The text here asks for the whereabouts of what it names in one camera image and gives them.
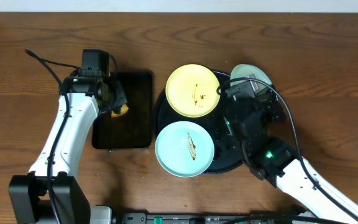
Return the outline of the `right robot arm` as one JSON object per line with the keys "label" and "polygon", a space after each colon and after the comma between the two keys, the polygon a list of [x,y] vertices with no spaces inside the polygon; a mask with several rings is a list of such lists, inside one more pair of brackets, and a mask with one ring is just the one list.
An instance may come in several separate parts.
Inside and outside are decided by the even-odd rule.
{"label": "right robot arm", "polygon": [[291,146],[267,133],[267,124],[289,120],[291,111],[272,84],[235,78],[218,86],[228,101],[223,111],[231,144],[241,161],[260,180],[301,202],[315,215],[312,222],[358,223],[358,204],[325,180],[302,155],[298,136]]}

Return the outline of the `light blue plate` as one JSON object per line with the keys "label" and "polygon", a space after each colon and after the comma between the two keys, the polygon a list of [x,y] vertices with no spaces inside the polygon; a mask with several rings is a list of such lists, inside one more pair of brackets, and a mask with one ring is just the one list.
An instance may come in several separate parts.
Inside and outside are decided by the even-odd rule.
{"label": "light blue plate", "polygon": [[196,123],[177,121],[157,135],[155,155],[159,164],[177,177],[202,174],[214,158],[212,137]]}
{"label": "light blue plate", "polygon": [[[262,80],[263,82],[269,85],[273,85],[269,77],[265,74],[265,72],[263,72],[260,68],[254,65],[240,64],[233,68],[231,72],[230,80],[233,80],[235,78],[243,78],[243,77]],[[248,81],[231,82],[230,85],[234,86],[242,82],[251,84],[251,87],[255,93],[258,93],[259,91],[262,91],[264,88],[266,88],[264,85],[259,84],[257,82],[248,82]]]}

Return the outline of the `yellow plate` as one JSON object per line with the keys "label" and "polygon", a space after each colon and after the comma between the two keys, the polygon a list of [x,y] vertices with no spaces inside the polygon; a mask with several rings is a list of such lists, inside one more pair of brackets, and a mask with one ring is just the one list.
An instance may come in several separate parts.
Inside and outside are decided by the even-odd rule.
{"label": "yellow plate", "polygon": [[165,95],[169,105],[178,114],[188,118],[199,118],[212,112],[218,105],[220,83],[208,68],[197,65],[183,65],[169,76]]}

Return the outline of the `green and yellow sponge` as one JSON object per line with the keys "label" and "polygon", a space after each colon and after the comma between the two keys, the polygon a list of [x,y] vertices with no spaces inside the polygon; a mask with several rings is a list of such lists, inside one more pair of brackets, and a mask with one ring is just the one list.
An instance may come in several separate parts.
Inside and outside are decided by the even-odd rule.
{"label": "green and yellow sponge", "polygon": [[128,106],[126,104],[118,106],[117,108],[114,108],[111,111],[111,117],[112,118],[117,118],[119,116],[122,116],[125,113],[127,113],[128,110],[129,110],[129,108],[128,108]]}

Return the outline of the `light blue plate front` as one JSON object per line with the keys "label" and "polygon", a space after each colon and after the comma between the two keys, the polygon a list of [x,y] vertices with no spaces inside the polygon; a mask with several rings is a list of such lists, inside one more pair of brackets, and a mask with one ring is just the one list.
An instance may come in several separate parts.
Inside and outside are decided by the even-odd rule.
{"label": "light blue plate front", "polygon": [[214,158],[212,137],[196,123],[177,121],[157,135],[155,155],[159,164],[177,177],[202,174]]}

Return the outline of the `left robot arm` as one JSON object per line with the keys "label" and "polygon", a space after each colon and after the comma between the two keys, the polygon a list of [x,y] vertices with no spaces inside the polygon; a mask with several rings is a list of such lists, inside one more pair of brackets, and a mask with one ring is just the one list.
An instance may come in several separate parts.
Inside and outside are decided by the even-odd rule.
{"label": "left robot arm", "polygon": [[58,113],[42,152],[26,175],[14,175],[9,196],[17,223],[117,222],[114,210],[90,205],[77,182],[86,137],[102,114],[124,114],[127,99],[115,73],[84,70],[64,79]]}

